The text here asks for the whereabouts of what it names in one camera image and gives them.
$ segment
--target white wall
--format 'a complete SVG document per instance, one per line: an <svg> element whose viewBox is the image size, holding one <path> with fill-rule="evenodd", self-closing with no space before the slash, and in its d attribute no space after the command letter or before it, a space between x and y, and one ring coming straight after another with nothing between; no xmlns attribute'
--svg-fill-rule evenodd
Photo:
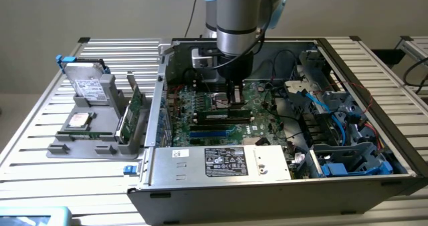
<svg viewBox="0 0 428 226"><path fill-rule="evenodd" d="M195 0L0 0L0 92L41 93L56 75L56 55L80 37L184 36ZM199 1L189 36L205 27ZM428 35L428 0L290 0L270 36L359 35L394 47L401 35Z"/></svg>

